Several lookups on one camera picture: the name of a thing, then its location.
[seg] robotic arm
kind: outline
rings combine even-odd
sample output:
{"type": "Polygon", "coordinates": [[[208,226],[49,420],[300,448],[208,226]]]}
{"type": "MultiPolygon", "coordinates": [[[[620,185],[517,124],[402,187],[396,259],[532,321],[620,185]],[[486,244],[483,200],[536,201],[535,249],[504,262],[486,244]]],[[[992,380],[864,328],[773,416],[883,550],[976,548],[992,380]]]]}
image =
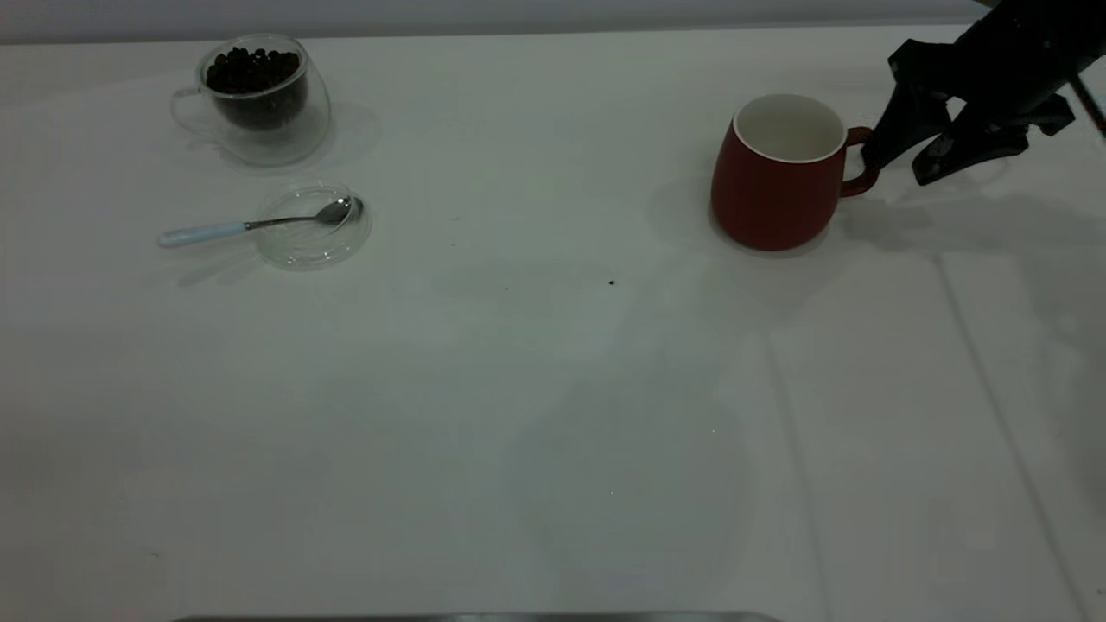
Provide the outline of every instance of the robotic arm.
{"type": "Polygon", "coordinates": [[[1104,54],[1106,0],[1002,0],[956,43],[908,40],[889,59],[895,92],[862,152],[865,166],[878,170],[937,135],[914,160],[922,186],[1021,154],[1031,124],[1053,136],[1075,121],[1056,94],[1068,82],[1106,134],[1078,80],[1104,54]],[[947,110],[953,96],[967,103],[956,121],[947,110]]]}

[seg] mug rim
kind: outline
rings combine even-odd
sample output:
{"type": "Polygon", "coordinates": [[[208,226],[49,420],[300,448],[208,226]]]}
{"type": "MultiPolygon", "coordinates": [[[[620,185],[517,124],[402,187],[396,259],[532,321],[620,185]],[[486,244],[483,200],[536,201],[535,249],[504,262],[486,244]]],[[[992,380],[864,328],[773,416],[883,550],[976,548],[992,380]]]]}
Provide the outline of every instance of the mug rim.
{"type": "Polygon", "coordinates": [[[286,34],[276,34],[273,32],[258,32],[254,34],[242,34],[241,37],[228,39],[222,43],[219,43],[207,54],[204,54],[204,58],[200,59],[199,64],[196,65],[196,84],[199,85],[200,91],[204,91],[205,93],[211,95],[212,97],[219,97],[221,100],[250,100],[253,97],[262,97],[264,95],[275,93],[276,91],[280,91],[281,89],[288,86],[289,84],[302,77],[303,74],[306,73],[307,64],[310,62],[311,59],[307,56],[307,51],[304,50],[303,45],[299,41],[286,34]],[[276,84],[275,86],[270,86],[264,91],[258,91],[257,93],[221,93],[208,86],[207,80],[205,80],[204,77],[204,70],[206,70],[211,64],[212,59],[215,59],[216,55],[222,53],[222,50],[225,50],[227,46],[233,48],[237,43],[241,43],[243,41],[248,41],[251,39],[279,39],[281,41],[291,44],[292,48],[295,50],[295,53],[300,55],[300,69],[295,70],[295,72],[292,75],[285,77],[284,81],[281,82],[280,84],[276,84]]]}
{"type": "Polygon", "coordinates": [[[737,112],[733,113],[733,117],[730,120],[730,128],[733,129],[733,134],[738,137],[738,141],[740,141],[742,145],[744,145],[745,147],[748,147],[749,151],[753,152],[754,154],[757,154],[757,155],[759,155],[759,156],[761,156],[763,158],[771,159],[772,162],[779,162],[779,163],[782,163],[782,164],[816,164],[816,163],[820,163],[820,162],[825,162],[825,160],[832,158],[833,156],[837,155],[837,153],[841,152],[841,149],[845,146],[845,141],[848,138],[848,127],[845,126],[845,122],[842,121],[841,115],[837,114],[837,111],[833,110],[832,107],[830,107],[828,105],[826,105],[825,103],[823,103],[820,100],[815,100],[814,97],[811,97],[808,95],[801,95],[799,93],[769,93],[766,95],[759,95],[757,97],[753,97],[752,100],[749,100],[748,102],[741,104],[738,107],[737,112]],[[773,155],[769,155],[769,154],[766,154],[766,153],[758,149],[757,147],[752,146],[749,143],[749,141],[747,141],[745,137],[741,135],[741,131],[738,129],[738,117],[750,105],[752,105],[752,104],[754,104],[757,102],[760,102],[761,100],[768,100],[768,99],[772,99],[772,97],[796,97],[796,99],[805,100],[806,102],[813,103],[813,104],[817,105],[818,107],[822,107],[825,111],[830,112],[830,114],[833,115],[833,118],[837,121],[837,126],[841,128],[841,139],[837,142],[837,146],[834,147],[834,149],[832,152],[827,153],[826,155],[818,156],[818,157],[815,157],[815,158],[807,158],[807,159],[787,159],[787,158],[783,158],[783,157],[776,157],[776,156],[773,156],[773,155]]]}

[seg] red mug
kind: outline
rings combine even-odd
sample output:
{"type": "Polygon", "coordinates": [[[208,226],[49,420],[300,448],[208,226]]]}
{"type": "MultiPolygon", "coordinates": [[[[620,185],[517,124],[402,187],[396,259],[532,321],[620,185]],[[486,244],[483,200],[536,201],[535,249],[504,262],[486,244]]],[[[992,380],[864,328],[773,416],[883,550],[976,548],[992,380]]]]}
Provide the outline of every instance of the red mug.
{"type": "Polygon", "coordinates": [[[765,95],[733,115],[714,165],[711,208],[739,242],[760,250],[802,246],[830,224],[837,199],[868,191],[879,172],[842,182],[845,147],[872,129],[845,124],[802,95],[765,95]]]}

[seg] glass cup handle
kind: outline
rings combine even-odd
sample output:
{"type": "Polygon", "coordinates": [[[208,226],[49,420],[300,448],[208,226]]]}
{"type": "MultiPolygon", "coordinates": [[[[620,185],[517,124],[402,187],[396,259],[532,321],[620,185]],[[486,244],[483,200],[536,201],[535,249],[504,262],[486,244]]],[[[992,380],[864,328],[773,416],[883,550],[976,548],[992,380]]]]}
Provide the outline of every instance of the glass cup handle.
{"type": "Polygon", "coordinates": [[[177,111],[177,104],[180,100],[199,94],[199,86],[185,86],[184,89],[178,90],[171,97],[169,97],[169,114],[173,115],[173,121],[176,121],[177,125],[184,127],[192,134],[211,136],[211,126],[208,123],[202,121],[188,121],[187,118],[181,117],[180,113],[177,111]]]}

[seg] mug handle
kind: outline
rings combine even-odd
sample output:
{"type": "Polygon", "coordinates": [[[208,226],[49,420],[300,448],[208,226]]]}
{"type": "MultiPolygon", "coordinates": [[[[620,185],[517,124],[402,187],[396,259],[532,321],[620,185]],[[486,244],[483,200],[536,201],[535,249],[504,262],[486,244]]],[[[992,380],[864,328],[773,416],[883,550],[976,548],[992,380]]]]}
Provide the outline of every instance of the mug handle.
{"type": "Polygon", "coordinates": [[[180,116],[177,112],[177,103],[184,97],[190,97],[192,95],[199,95],[199,86],[185,86],[179,89],[176,93],[169,97],[169,114],[173,116],[173,121],[177,122],[177,125],[184,127],[185,129],[191,132],[192,134],[199,134],[200,136],[211,136],[211,127],[207,123],[188,121],[180,116]]]}
{"type": "MultiPolygon", "coordinates": [[[[848,137],[845,138],[845,146],[863,145],[872,139],[873,132],[867,127],[849,127],[848,137]]],[[[878,168],[866,168],[856,179],[849,179],[841,185],[841,196],[855,197],[872,189],[879,180],[878,168]]]]}

